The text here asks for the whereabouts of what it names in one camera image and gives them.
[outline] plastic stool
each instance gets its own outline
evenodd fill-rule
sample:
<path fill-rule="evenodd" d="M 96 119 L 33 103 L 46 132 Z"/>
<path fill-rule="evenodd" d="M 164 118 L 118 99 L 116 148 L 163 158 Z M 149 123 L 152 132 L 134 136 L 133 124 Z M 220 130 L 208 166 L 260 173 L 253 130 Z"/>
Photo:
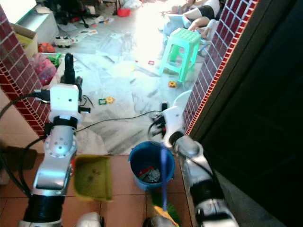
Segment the plastic stool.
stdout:
<path fill-rule="evenodd" d="M 187 72 L 194 69 L 200 39 L 201 36 L 199 34 L 183 28 L 178 28 L 176 31 L 171 33 L 162 57 L 160 74 L 163 73 L 164 68 L 168 68 L 179 73 L 178 82 L 184 82 Z M 184 48 L 184 53 L 179 52 L 180 47 Z M 178 55 L 183 57 L 181 68 L 171 65 L 167 61 L 168 58 L 170 58 L 170 61 L 176 61 Z"/>

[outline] blue brush handle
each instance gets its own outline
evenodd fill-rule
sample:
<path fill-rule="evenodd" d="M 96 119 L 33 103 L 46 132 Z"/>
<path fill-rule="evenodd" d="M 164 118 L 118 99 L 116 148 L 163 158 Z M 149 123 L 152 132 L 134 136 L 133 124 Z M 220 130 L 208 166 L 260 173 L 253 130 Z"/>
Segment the blue brush handle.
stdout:
<path fill-rule="evenodd" d="M 161 145 L 161 169 L 162 169 L 162 202 L 163 202 L 163 211 L 167 211 L 167 182 L 166 182 L 166 148 L 164 145 Z"/>

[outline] cardboard box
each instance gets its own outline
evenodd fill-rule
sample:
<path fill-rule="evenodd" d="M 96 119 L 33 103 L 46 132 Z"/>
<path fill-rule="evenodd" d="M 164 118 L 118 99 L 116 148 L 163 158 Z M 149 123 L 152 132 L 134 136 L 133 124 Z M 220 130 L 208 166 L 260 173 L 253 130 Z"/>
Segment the cardboard box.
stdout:
<path fill-rule="evenodd" d="M 25 27 L 22 27 L 20 25 L 11 24 L 14 31 L 22 36 L 25 36 L 26 38 L 29 38 L 31 41 L 23 48 L 25 55 L 30 58 L 35 53 L 38 53 L 38 42 L 37 42 L 37 34 L 36 32 L 33 32 L 31 30 L 28 30 Z"/>

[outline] small blue bucket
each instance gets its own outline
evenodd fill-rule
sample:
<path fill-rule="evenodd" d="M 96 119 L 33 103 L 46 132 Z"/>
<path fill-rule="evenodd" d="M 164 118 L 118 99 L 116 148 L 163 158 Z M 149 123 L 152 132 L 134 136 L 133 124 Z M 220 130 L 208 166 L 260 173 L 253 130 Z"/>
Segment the small blue bucket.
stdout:
<path fill-rule="evenodd" d="M 161 147 L 153 144 L 150 141 L 146 141 L 135 146 L 128 158 L 128 161 L 131 164 L 132 171 L 134 173 L 134 180 L 136 181 L 139 188 L 144 191 L 151 190 L 154 188 L 161 187 L 162 183 L 147 183 L 142 181 L 137 175 L 140 171 L 147 167 L 154 167 L 161 171 Z M 169 181 L 172 179 L 175 171 L 175 160 L 173 155 L 167 150 L 167 165 L 166 165 L 166 180 Z"/>

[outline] green brush bristles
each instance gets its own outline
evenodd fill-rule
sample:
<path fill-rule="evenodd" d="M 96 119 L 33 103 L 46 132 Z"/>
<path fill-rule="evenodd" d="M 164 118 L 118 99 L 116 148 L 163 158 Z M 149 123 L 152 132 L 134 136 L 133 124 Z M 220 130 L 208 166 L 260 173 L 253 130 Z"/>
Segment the green brush bristles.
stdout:
<path fill-rule="evenodd" d="M 162 195 L 159 192 L 150 192 L 151 194 L 151 199 L 152 199 L 152 203 L 153 205 L 156 205 L 158 207 L 162 207 Z M 181 225 L 181 219 L 176 211 L 176 209 L 174 208 L 174 206 L 171 203 L 167 204 L 167 212 L 168 214 L 171 216 L 171 218 L 180 226 Z"/>

